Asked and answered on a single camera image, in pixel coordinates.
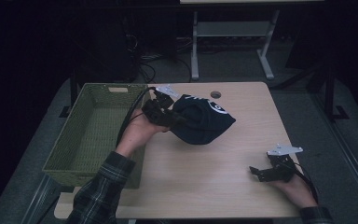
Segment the black fabric bag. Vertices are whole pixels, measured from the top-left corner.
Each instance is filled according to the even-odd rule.
[[[171,128],[177,137],[192,145],[206,145],[225,132],[234,122],[220,105],[192,95],[182,95],[172,111],[187,119]]]

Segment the dark background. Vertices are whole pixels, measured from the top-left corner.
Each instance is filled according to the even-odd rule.
[[[138,21],[122,26],[117,23],[122,21],[121,13],[79,19],[74,11],[64,10],[84,2],[0,1],[0,194],[68,77],[76,73],[80,82],[131,82],[137,76],[141,52],[128,53],[124,33],[141,36],[143,45],[174,57],[172,41],[191,32],[181,26],[192,22],[186,13],[178,17],[171,12],[140,14]],[[109,6],[112,2],[103,3]],[[298,25],[290,15],[290,11],[281,15],[277,36]],[[161,18],[166,18],[161,24],[165,29],[153,25]],[[327,2],[301,24],[308,28],[300,30],[290,65],[305,69],[323,59],[358,103],[358,1]],[[112,38],[101,35],[106,30],[114,43],[109,44]]]

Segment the white logo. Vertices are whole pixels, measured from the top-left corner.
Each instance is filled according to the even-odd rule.
[[[222,106],[217,105],[215,102],[212,102],[208,99],[199,98],[197,96],[186,96],[185,99],[193,98],[194,100],[207,100],[208,105],[211,107],[212,110],[216,111],[219,114],[228,114],[225,109],[222,108]]]

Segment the white stand leg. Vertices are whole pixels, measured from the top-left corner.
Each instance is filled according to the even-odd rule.
[[[197,58],[197,12],[194,12],[193,51],[191,52],[191,78],[199,80],[199,59]]]
[[[267,55],[267,50],[269,49],[269,43],[271,42],[271,38],[275,30],[275,25],[277,23],[278,16],[279,16],[279,10],[276,10],[274,12],[274,15],[272,16],[271,22],[269,23],[269,27],[266,34],[266,43],[264,44],[264,47],[262,49],[257,50],[258,59],[261,62],[261,65],[263,67],[267,79],[274,78],[271,68],[269,67],[269,61],[267,60],[266,55]]]

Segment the hand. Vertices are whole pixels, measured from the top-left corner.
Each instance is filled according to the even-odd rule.
[[[292,179],[287,183],[284,181],[271,181],[268,184],[280,189],[300,209],[318,206],[308,185],[298,175],[293,175]]]
[[[168,127],[150,123],[142,110],[135,110],[132,113],[131,122],[116,148],[116,153],[129,158],[137,147],[145,145],[155,133],[167,132],[168,130]]]

